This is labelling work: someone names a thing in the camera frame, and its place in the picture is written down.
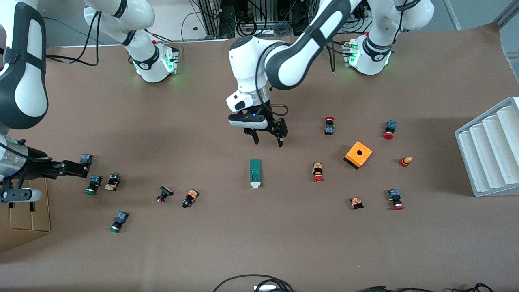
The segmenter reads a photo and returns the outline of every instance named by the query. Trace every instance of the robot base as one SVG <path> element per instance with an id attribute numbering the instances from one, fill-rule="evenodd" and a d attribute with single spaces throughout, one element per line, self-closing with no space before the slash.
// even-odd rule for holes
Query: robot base
<path id="1" fill-rule="evenodd" d="M 382 69 L 389 63 L 389 52 L 380 61 L 373 61 L 371 57 L 364 51 L 362 42 L 366 39 L 366 35 L 361 35 L 358 38 L 352 39 L 352 47 L 343 45 L 344 62 L 346 67 L 353 67 L 362 74 L 375 75 L 382 71 Z"/>
<path id="2" fill-rule="evenodd" d="M 159 58 L 150 68 L 146 66 L 149 69 L 140 68 L 135 61 L 133 62 L 137 74 L 150 83 L 161 82 L 166 77 L 176 74 L 179 65 L 180 52 L 178 50 L 173 50 L 171 47 L 163 44 L 155 44 L 155 46 L 159 49 Z"/>

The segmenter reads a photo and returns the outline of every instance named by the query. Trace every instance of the red base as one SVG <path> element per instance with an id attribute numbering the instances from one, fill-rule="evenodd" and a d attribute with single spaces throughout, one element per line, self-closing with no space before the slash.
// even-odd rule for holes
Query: red base
<path id="1" fill-rule="evenodd" d="M 409 164 L 405 164 L 405 163 L 404 163 L 404 159 L 403 159 L 403 158 L 400 159 L 400 162 L 398 162 L 398 163 L 399 163 L 400 166 L 402 166 L 402 167 L 407 167 L 407 166 L 409 166 Z"/>

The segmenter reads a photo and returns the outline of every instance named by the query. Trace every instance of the teal rectangular object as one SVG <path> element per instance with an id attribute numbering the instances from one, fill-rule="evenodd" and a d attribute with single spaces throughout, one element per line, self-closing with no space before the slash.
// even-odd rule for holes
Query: teal rectangular object
<path id="1" fill-rule="evenodd" d="M 261 160 L 250 161 L 251 189 L 261 189 Z"/>

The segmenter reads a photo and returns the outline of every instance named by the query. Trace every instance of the brown table surface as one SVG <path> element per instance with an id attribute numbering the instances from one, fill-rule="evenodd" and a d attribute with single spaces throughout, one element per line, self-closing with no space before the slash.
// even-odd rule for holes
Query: brown table surface
<path id="1" fill-rule="evenodd" d="M 403 34 L 376 76 L 345 68 L 337 55 L 334 77 L 322 53 L 299 87 L 272 92 L 272 102 L 290 107 L 282 148 L 267 133 L 254 145 L 228 124 L 231 43 L 186 44 L 178 75 L 158 84 L 135 73 L 122 47 L 101 48 L 96 68 L 48 62 L 47 116 L 11 135 L 57 160 L 91 153 L 91 174 L 106 183 L 117 171 L 123 182 L 88 196 L 87 179 L 50 181 L 52 233 L 0 255 L 2 291 L 210 292 L 245 273 L 302 292 L 519 289 L 519 197 L 475 198 L 454 137 L 519 93 L 494 24 Z M 331 137 L 327 115 L 335 116 Z M 387 120 L 398 122 L 390 141 L 381 137 Z M 357 140 L 373 154 L 354 170 L 342 159 Z M 407 155 L 413 163 L 400 167 Z M 251 158 L 262 160 L 261 190 L 249 189 Z M 323 183 L 312 181 L 316 161 Z M 161 185 L 175 195 L 159 205 Z M 191 188 L 200 197 L 183 209 Z M 402 192 L 403 211 L 392 210 L 391 188 Z M 355 196 L 362 210 L 349 206 Z M 119 210 L 130 218 L 114 234 Z M 259 281 L 221 290 L 252 291 Z"/>

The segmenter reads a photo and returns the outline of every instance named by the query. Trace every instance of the green cable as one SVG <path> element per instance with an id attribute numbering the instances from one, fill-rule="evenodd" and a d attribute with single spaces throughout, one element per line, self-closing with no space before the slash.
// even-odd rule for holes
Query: green cable
<path id="1" fill-rule="evenodd" d="M 70 29 L 74 30 L 75 32 L 78 32 L 78 33 L 80 33 L 80 34 L 82 34 L 82 35 L 84 35 L 84 36 L 88 36 L 86 33 L 84 33 L 84 32 L 82 32 L 82 31 L 80 31 L 80 30 L 77 30 L 77 29 L 73 28 L 72 26 L 66 24 L 65 22 L 63 22 L 63 21 L 61 21 L 61 20 L 59 20 L 59 19 L 52 18 L 52 17 L 43 17 L 43 18 L 44 18 L 44 19 L 50 19 L 50 20 L 57 21 L 57 22 L 59 22 L 59 23 L 65 25 L 65 26 L 69 27 Z M 99 41 L 99 43 L 102 44 L 102 45 L 106 45 L 106 43 L 105 43 L 105 42 L 102 42 L 102 41 Z"/>

